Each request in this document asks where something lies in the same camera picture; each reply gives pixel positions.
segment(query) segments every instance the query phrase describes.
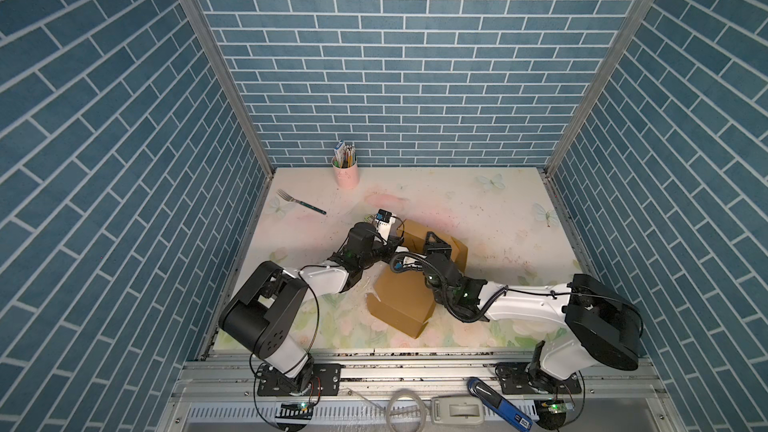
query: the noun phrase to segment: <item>fork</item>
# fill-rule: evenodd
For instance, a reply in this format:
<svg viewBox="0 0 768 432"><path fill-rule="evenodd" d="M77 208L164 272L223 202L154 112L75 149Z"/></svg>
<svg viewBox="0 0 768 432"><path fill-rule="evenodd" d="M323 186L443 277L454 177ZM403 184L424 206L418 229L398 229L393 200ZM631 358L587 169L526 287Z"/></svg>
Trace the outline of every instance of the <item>fork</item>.
<svg viewBox="0 0 768 432"><path fill-rule="evenodd" d="M277 195L280 196L280 198L282 198L286 202L295 202L295 203L299 204L300 206L311 208L315 212L320 212L324 216L327 215L326 211L324 211L324 210L321 210L321 209L319 209L319 208L317 208L315 206L311 206L310 204L308 204L306 202L302 202L301 200L294 199L293 197L288 195L288 192L284 191L282 188L278 188L277 189Z"/></svg>

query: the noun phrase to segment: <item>brick wallpaper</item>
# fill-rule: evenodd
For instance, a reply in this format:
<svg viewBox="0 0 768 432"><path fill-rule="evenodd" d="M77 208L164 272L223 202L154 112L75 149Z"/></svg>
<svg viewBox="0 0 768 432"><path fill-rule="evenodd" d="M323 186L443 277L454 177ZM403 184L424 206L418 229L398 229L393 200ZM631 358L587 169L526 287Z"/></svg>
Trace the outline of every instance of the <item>brick wallpaper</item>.
<svg viewBox="0 0 768 432"><path fill-rule="evenodd" d="M543 166L632 0L200 0L278 166Z"/></svg>
<svg viewBox="0 0 768 432"><path fill-rule="evenodd" d="M0 0L0 430L155 426L263 178L177 0Z"/></svg>
<svg viewBox="0 0 768 432"><path fill-rule="evenodd" d="M558 170L689 430L768 430L768 0L656 0Z"/></svg>

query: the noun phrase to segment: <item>pencil holder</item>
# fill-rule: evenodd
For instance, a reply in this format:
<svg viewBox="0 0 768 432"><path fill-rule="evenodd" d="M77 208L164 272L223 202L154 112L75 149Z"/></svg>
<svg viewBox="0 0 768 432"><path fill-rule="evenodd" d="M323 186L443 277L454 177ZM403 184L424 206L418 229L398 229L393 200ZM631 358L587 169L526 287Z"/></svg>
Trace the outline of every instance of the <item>pencil holder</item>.
<svg viewBox="0 0 768 432"><path fill-rule="evenodd" d="M351 167L340 168L333 166L333 175L336 177L336 184L340 188L355 188L358 182L360 182L360 174L357 170L357 162L352 164Z"/></svg>

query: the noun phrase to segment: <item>blue tool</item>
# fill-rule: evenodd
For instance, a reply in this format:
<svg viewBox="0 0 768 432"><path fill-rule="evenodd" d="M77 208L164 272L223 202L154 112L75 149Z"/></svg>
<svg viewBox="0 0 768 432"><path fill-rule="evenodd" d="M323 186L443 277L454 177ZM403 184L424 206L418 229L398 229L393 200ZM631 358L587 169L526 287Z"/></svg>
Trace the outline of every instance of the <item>blue tool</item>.
<svg viewBox="0 0 768 432"><path fill-rule="evenodd" d="M520 432L529 432L533 426L533 421L529 416L513 406L509 400L502 397L482 380L470 377L467 382L467 390Z"/></svg>

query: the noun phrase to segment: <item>cardboard box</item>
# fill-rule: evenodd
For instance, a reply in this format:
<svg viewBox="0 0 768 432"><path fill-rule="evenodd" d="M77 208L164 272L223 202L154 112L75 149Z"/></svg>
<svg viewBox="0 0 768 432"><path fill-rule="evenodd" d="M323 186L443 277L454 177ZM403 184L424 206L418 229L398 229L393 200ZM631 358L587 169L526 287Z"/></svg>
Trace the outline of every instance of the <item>cardboard box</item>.
<svg viewBox="0 0 768 432"><path fill-rule="evenodd" d="M403 245L409 251L422 253L427 232L434 232L451 245L451 260L464 272L467 266L467 246L455 237L418 222L406 220ZM396 274L387 267L373 285L376 294L366 295L366 306L373 317L397 330L418 338L435 311L435 298L424 283L424 274L408 271Z"/></svg>

